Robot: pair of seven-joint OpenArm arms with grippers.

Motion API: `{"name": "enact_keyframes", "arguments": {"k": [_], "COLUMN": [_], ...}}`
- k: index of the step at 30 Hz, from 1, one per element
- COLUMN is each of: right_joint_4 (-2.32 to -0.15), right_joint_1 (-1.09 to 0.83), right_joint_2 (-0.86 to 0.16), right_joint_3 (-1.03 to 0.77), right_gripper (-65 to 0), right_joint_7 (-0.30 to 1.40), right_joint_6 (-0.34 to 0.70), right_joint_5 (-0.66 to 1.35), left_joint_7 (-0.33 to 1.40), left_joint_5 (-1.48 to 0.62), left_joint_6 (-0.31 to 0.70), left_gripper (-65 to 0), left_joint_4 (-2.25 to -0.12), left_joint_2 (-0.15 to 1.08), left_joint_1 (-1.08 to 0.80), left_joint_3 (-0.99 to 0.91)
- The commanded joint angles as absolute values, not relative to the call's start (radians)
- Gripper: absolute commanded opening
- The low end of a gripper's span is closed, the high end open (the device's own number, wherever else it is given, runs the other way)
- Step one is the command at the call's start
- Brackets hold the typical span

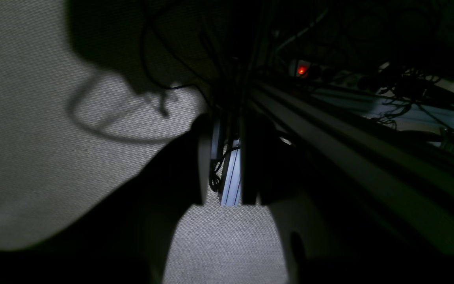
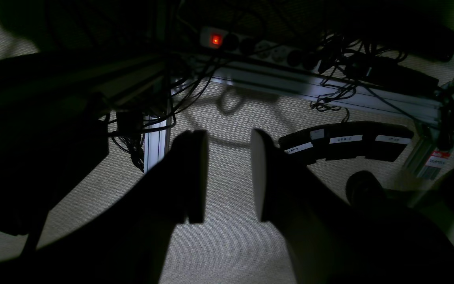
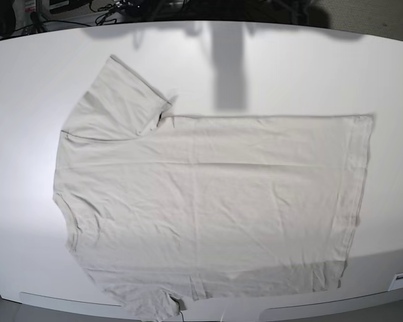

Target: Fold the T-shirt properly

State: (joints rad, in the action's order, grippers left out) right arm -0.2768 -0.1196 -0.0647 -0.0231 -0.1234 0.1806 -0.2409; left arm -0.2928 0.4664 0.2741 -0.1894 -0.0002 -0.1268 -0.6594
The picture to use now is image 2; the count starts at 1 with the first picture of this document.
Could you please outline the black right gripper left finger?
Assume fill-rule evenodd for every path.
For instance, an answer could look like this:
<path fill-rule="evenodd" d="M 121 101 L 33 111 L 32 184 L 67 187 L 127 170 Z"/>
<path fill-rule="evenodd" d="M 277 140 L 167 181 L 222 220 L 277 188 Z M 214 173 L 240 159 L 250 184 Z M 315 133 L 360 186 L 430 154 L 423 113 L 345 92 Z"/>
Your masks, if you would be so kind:
<path fill-rule="evenodd" d="M 29 256 L 0 262 L 0 284 L 157 284 L 178 224 L 203 223 L 207 131 L 184 131 L 108 210 Z"/>

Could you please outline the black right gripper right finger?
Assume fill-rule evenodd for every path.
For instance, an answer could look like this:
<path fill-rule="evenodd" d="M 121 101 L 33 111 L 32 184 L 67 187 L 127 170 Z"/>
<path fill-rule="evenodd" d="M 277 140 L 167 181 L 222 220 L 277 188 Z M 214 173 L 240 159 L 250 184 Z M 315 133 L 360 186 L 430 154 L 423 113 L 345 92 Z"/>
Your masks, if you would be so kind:
<path fill-rule="evenodd" d="M 454 284 L 452 242 L 371 172 L 350 176 L 344 201 L 258 128 L 251 169 L 258 219 L 283 236 L 298 284 Z"/>

